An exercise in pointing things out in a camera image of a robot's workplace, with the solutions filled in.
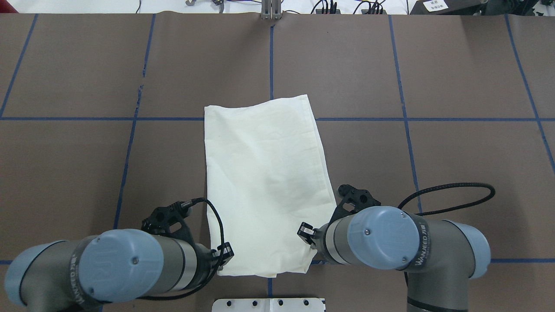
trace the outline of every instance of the black cable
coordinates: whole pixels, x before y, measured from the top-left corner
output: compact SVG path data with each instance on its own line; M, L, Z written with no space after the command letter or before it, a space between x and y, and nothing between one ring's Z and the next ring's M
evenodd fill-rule
M204 280L204 282L202 284L200 284L197 288L195 288L195 289L193 289L193 290L191 290L187 293L180 294L180 295L175 295L175 296L167 296L167 297L145 296L145 297L139 297L138 299L152 300L152 301L167 301L167 300L182 299L182 298L185 298L187 296L191 296L192 294L201 290L204 286L206 286L208 284L208 282L212 279L212 277L214 277L214 275L218 271L218 268L221 266L221 263L224 261L224 224L221 222L220 215L216 211L216 208L214 208L214 205L212 205L212 203L208 199L198 198L197 200L199 200L199 202L207 203L208 206L210 206L210 209L212 209L212 211L214 212L214 215L216 216L216 219L218 220L218 226L220 227L220 241L221 241L220 256L218 257L218 261L216 262L216 264L212 268L212 270L211 270L210 274L208 275L208 277L206 278L206 280Z
M528 6L528 3L530 2L530 0L526 0L526 3L524 4L524 6L522 6L522 10L521 13L519 15L523 16L523 14L525 13L524 10L526 10L526 7Z
M517 1L516 0L505 0L505 2L509 5L509 10L508 10L508 14L512 14L514 9L517 7Z
M358 9L360 8L360 6L361 6L363 3L365 3L365 2L368 3L368 11L370 11L370 8L371 8L371 6L372 6L372 3L371 3L370 1L361 1L361 2L359 3L359 5L356 6L356 8L355 8L355 10L353 11L352 14L355 14L355 13L356 13L356 10L358 10Z
M372 5L372 8L370 8L370 10L366 12L366 14L380 14L380 7L381 7L381 3L376 1Z
M430 192L435 192L435 191L442 190L442 189L451 189L451 188L486 188L486 189L490 190L490 193L489 193L488 196L486 196L486 197L484 197L480 200L477 200L475 202L471 202L471 203L467 203L467 204L463 204L463 205L459 205L459 206L455 206L455 207L450 207L450 208L446 208L446 209L434 210L434 211L431 211L431 212L417 213L416 215L432 215L432 214L439 214L439 213L451 212L451 211L459 210L459 209L463 209L463 208L468 208L468 207L479 205L481 203L485 203L488 200L492 199L493 196L495 196L495 188L493 188L493 186L491 186L487 183L480 183L480 182L450 183L450 184L438 185L438 186L435 186L435 187L430 187L430 188L427 188L427 189L423 189L423 190L419 190L417 192L414 192L409 197L405 198L405 200L403 200L399 204L399 206L397 206L397 207L402 210L403 207L408 202L417 198L420 195L430 193Z
M310 14L314 13L314 11L316 10L316 7L318 6L318 4L320 4L320 2L322 3L322 12L324 11L324 2L327 3L327 0L319 0L312 8L312 11L310 11Z
M228 0L228 1L229 2L256 2L256 3L261 3L262 4L262 2L256 1L256 0Z

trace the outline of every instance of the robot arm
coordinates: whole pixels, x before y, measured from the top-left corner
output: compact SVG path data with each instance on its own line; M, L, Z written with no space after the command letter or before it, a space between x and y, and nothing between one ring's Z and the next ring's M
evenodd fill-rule
M480 231L382 206L350 185L342 185L340 194L344 201L329 223L318 229L301 224L298 235L305 242L334 264L406 272L409 312L468 310L468 280L482 276L491 260ZM347 212L345 202L355 209Z
M233 256L229 243L218 250L194 243L183 219L202 201L158 207L142 230L29 248L8 268L8 297L30 312L97 311L106 303L196 289ZM181 228L172 233L175 223Z

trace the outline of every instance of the blue tape line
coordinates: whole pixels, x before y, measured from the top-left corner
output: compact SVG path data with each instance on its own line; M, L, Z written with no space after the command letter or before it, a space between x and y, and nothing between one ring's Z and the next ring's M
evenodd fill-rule
M397 72L397 82L399 84L399 96L401 97L401 104L403 110L403 121L405 122L405 134L407 137L407 145L408 145L408 156L411 161L411 169L412 169L412 182L415 185L415 189L418 191L418 177L416 175L416 165L415 165L415 158L414 153L412 152L412 141L411 141L411 134L408 128L408 116L407 116L407 108L405 106L405 95L403 93L403 85L401 83L401 70L399 68L399 59L397 57L397 47L395 45L395 32L393 31L393 19L391 15L387 16L389 18L389 30L391 33L391 46L393 47L393 58L395 60L395 70ZM422 213L422 202L420 201L420 196L417 198L418 200L418 211Z
M274 297L274 290L272 285L272 278L268 278L268 298Z
M491 259L491 263L555 263L555 258ZM327 264L324 260L313 260L310 265Z
M491 259L491 263L555 263L555 258Z
M310 265L316 265L316 264L326 264L327 261L326 260L312 260L310 262Z
M147 52L144 54L143 78L147 75L148 54L150 53L150 43L152 41L152 33L154 32L155 21L156 14L152 14L152 21L150 22L150 33L148 34Z
M274 26L270 27L270 99L274 99Z
M140 107L140 100L143 92L143 85L139 87L138 91L138 99L137 99L137 107L135 108L135 115L133 124L131 125L131 135L129 136L129 143L127 145L127 154L125 155L125 164L123 165L123 175L122 175L122 183L119 187L119 195L118 195L118 205L115 209L115 217L114 217L114 226L113 229L118 228L119 223L119 215L122 211L122 202L123 202L123 189L125 188L125 182L127 181L127 171L129 169L129 156L131 155L131 146L133 145L133 139L135 137L135 128L137 127L137 115L139 114L139 107Z
M546 134L543 131L542 122L539 119L538 110L536 108L536 104L534 103L532 92L530 92L530 87L528 85L528 80L526 80L524 69L522 69L522 64L520 61L520 57L518 56L517 47L514 44L513 32L511 30L511 24L509 22L509 16L507 14L505 14L505 23L507 23L507 31L509 32L509 39L511 40L511 46L513 47L514 58L517 61L518 70L521 73L522 81L524 82L524 87L526 88L526 93L528 93L528 99L530 100L530 105L532 106L534 116L536 117L536 121L538 123L539 132L542 135L543 145L545 145L546 147L547 157L549 158L549 162L551 163L551 169L553 169L553 173L555 173L555 161L553 160L553 154L551 153L551 149L549 148L549 144L547 143Z
M535 118L408 118L412 122L535 122Z
M407 117L409 122L536 122L536 118L451 118ZM0 120L28 121L203 121L204 117L0 117ZM540 118L543 122L555 122L555 118ZM404 122L401 117L321 117L317 122Z
M203 121L204 117L137 117L138 121Z
M316 118L317 122L401 122L404 121L404 118L395 118L395 117L357 117L357 118L350 118L350 117L343 117L343 118L333 118L333 117L322 117Z
M0 117L4 114L4 110L6 109L6 105L8 104L9 94L12 91L13 83L16 81L17 72L19 72L19 66L21 66L21 61L23 60L23 56L25 55L25 51L27 50L27 45L29 45L29 40L31 40L31 34L33 33L34 26L37 23L37 18L38 14L35 14L33 18L33 23L31 23L31 28L29 29L29 33L27 34L27 39L25 39L25 44L23 45L23 49L21 49L21 54L19 55L19 59L17 60L16 68L13 71L12 80L10 80L8 89L6 90L4 102L2 102L2 107L0 108Z
M397 71L397 84L399 85L399 96L401 97L401 103L405 105L405 94L403 93L403 85L401 84L401 70L399 69L399 59L397 58L397 46L395 45L395 33L393 31L393 19L391 15L389 17L389 30L391 33L391 45L393 46L393 58L395 60L395 70Z
M144 53L144 67L143 67L143 77L147 74L147 63L148 63L148 55L150 52L150 43L152 41L152 34L154 32L154 22L156 21L156 14L152 14L152 21L150 22L150 32L148 34L148 43L147 43L147 50ZM114 225L113 229L118 228L119 224L119 216L122 211L122 202L123 202L123 190L125 188L125 182L127 181L127 171L129 169L129 156L131 155L131 146L133 146L133 139L135 137L135 129L137 127L137 120L139 116L139 108L140 108L140 100L143 95L143 87L144 85L140 85L138 94L137 94L137 106L135 107L135 114L133 115L133 124L131 125L131 135L129 136L129 143L127 145L127 154L125 155L125 164L123 165L123 175L122 175L122 183L119 187L119 195L118 195L118 204L115 209L115 217L114 217Z
M0 120L30 121L132 121L133 117L2 117Z

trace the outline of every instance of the white cloth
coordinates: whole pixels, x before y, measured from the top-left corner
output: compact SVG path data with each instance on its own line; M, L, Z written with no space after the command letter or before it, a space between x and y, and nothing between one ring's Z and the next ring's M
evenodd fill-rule
M235 252L219 275L306 273L316 251L297 230L327 223L336 206L308 97L205 107L204 143L208 199ZM216 248L218 221L207 215Z

